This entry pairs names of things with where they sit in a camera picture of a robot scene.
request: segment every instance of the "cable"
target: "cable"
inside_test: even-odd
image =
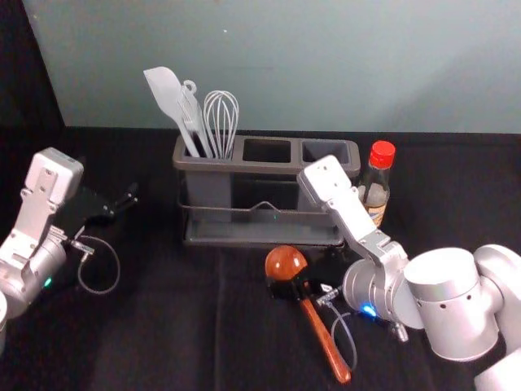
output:
[[[86,260],[82,260],[80,262],[80,265],[78,266],[78,274],[77,274],[78,275],[78,283],[80,283],[81,287],[84,288],[88,293],[92,293],[93,295],[99,295],[99,296],[107,295],[108,293],[110,293],[114,289],[116,289],[118,283],[120,282],[120,275],[121,275],[121,262],[120,262],[120,258],[117,256],[116,250],[108,242],[106,242],[105,240],[100,239],[100,238],[98,238],[96,236],[88,236],[88,235],[81,235],[80,238],[91,239],[91,240],[97,241],[97,242],[99,242],[101,244],[105,244],[105,246],[108,247],[108,249],[111,251],[112,255],[114,256],[114,260],[116,261],[116,269],[117,269],[116,280],[114,281],[112,286],[110,286],[109,288],[104,289],[102,291],[98,291],[96,289],[88,287],[87,284],[83,281],[83,278],[81,277],[81,271],[83,269],[84,264],[86,263]]]
[[[357,368],[357,364],[358,364],[358,353],[357,353],[357,346],[355,345],[355,341],[354,339],[352,338],[352,335],[351,335],[351,332],[349,331],[349,327],[348,325],[346,324],[346,322],[344,321],[344,317],[345,316],[349,316],[350,313],[347,312],[345,314],[340,314],[340,312],[335,308],[335,306],[333,304],[331,304],[330,301],[327,301],[325,303],[329,308],[330,310],[332,310],[335,315],[336,315],[336,319],[335,321],[333,322],[333,325],[331,326],[331,338],[333,339],[333,342],[335,343],[335,347],[336,349],[339,351],[339,347],[338,345],[336,344],[336,341],[335,341],[335,327],[336,327],[336,324],[338,322],[340,322],[342,324],[342,326],[344,327],[344,330],[345,330],[345,333],[347,334],[348,336],[348,339],[349,339],[349,344],[351,345],[351,350],[352,350],[352,364],[351,364],[351,371],[354,371],[356,368]]]

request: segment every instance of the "black table surface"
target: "black table surface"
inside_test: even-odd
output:
[[[356,141],[362,162],[379,137],[306,136]],[[28,312],[8,323],[1,390],[462,391],[473,389],[473,377],[501,357],[499,342],[476,362],[448,362],[431,352],[422,332],[411,332],[401,345],[384,328],[354,318],[348,322],[359,367],[349,385],[338,384],[299,306],[267,293],[266,248],[182,246],[171,160],[176,137],[168,130],[69,129],[45,141],[84,156],[83,184],[109,198],[139,181],[140,203],[114,226],[95,232],[120,256],[117,290],[94,297],[79,289],[72,257]],[[410,257],[490,243],[521,253],[517,137],[386,138],[398,153],[382,228]],[[45,146],[20,135],[0,147],[2,237],[18,212],[30,159]],[[101,263],[98,272],[109,273]]]

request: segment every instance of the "wooden spoon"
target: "wooden spoon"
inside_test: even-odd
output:
[[[271,250],[266,257],[265,270],[266,275],[271,279],[286,281],[292,279],[307,265],[308,262],[299,250],[291,246],[279,246]],[[340,356],[329,331],[318,316],[313,304],[309,299],[305,299],[300,302],[300,306],[308,315],[336,379],[340,383],[349,382],[351,380],[351,369]]]

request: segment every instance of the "wire whisk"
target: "wire whisk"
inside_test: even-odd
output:
[[[204,99],[204,131],[218,159],[230,159],[239,123],[239,103],[228,91],[212,91]]]

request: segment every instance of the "light blue wall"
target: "light blue wall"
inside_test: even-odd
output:
[[[24,0],[66,125],[170,127],[142,70],[240,129],[521,132],[519,0]]]

